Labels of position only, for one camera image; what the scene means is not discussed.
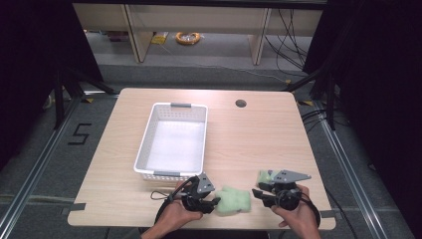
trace round hole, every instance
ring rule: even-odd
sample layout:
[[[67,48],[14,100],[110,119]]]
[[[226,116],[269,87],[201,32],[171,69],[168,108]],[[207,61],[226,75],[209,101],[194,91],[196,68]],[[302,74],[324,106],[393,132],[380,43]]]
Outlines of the round hole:
[[[245,102],[245,101],[243,101],[243,100],[237,100],[237,101],[236,101],[236,106],[237,106],[238,108],[243,108],[243,107],[245,107],[245,106],[246,106],[246,102]]]

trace gray floor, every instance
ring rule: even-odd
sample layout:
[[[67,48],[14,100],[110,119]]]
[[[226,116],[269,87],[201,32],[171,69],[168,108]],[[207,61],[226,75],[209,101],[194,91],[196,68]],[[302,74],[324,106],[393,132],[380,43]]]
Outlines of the gray floor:
[[[112,43],[107,36],[99,33],[88,33],[87,37],[105,82],[116,90],[142,87],[279,91],[287,80],[295,82],[300,79],[277,70],[276,55],[268,44],[264,47],[261,64],[253,66],[248,39],[242,35],[203,34],[197,45],[180,46],[175,43],[174,34],[170,33],[164,46],[150,47],[142,64],[134,62],[129,42]],[[276,37],[270,37],[270,41],[279,46]],[[311,38],[298,38],[303,49],[308,48],[310,41]],[[291,51],[286,51],[286,54],[299,61],[297,54]],[[280,60],[279,67],[288,73],[303,75],[286,61]],[[308,84],[295,91],[297,100],[308,100],[311,87],[312,84]],[[94,90],[91,86],[84,85],[84,88]],[[78,105],[9,238],[138,238],[133,228],[72,227],[67,223],[66,209],[84,180],[115,101],[116,98],[95,98],[90,104]],[[313,111],[314,107],[300,106],[299,109],[303,115]],[[20,154],[1,171],[0,213],[8,208],[41,154],[53,132],[54,117],[54,108],[40,115]],[[371,238],[322,124],[313,121],[316,119],[307,120],[305,127],[309,130],[308,136],[324,185],[345,211],[357,237]],[[368,168],[369,159],[352,127],[347,125],[347,119],[341,112],[336,112],[335,120],[336,133],[388,238],[413,238],[376,171]],[[73,136],[79,123],[91,123],[91,126],[81,128],[81,132],[90,134],[87,143],[69,145],[69,142],[81,140]],[[337,214],[337,225],[334,230],[322,231],[322,237],[353,238],[337,205],[331,201],[331,206]],[[280,233],[270,232],[271,238],[278,238]],[[296,237],[291,231],[286,231],[283,238]]]

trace basket handle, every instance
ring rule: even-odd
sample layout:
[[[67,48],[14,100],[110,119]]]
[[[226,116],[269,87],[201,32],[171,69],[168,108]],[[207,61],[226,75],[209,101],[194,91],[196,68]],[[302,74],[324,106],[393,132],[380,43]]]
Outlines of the basket handle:
[[[192,108],[192,104],[184,103],[170,103],[170,106],[173,108]]]
[[[154,176],[174,176],[180,177],[180,172],[166,172],[166,171],[154,171]]]

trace green sponge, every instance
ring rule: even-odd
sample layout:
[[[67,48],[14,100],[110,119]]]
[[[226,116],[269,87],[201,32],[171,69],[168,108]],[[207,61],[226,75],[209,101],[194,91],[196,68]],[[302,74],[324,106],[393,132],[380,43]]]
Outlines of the green sponge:
[[[217,211],[220,213],[248,212],[251,210],[249,191],[223,186],[222,191],[216,192],[216,197],[221,198],[217,205]]]
[[[278,173],[279,171],[274,170],[260,170],[260,173],[258,174],[257,178],[257,185],[260,182],[270,183],[270,181],[273,180]]]

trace controller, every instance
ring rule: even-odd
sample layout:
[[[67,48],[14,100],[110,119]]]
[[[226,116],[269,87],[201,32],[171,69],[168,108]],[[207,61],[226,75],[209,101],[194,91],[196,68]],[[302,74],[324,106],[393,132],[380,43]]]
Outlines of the controller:
[[[311,177],[306,174],[282,170],[276,174],[273,179],[267,182],[259,182],[258,187],[263,190],[252,189],[254,196],[261,199],[265,207],[272,207],[277,205],[286,210],[293,211],[302,201],[304,202],[314,213],[316,217],[316,225],[320,224],[320,214],[316,206],[311,200],[302,198],[302,192],[296,185],[296,181],[310,179]],[[264,191],[271,192],[271,195],[264,194]]]
[[[174,199],[181,199],[183,206],[188,211],[200,211],[206,214],[211,213],[221,198],[216,197],[211,201],[204,200],[204,198],[214,190],[215,187],[208,179],[205,172],[190,177],[164,200],[155,216],[155,222],[158,220],[165,207],[173,202]]]

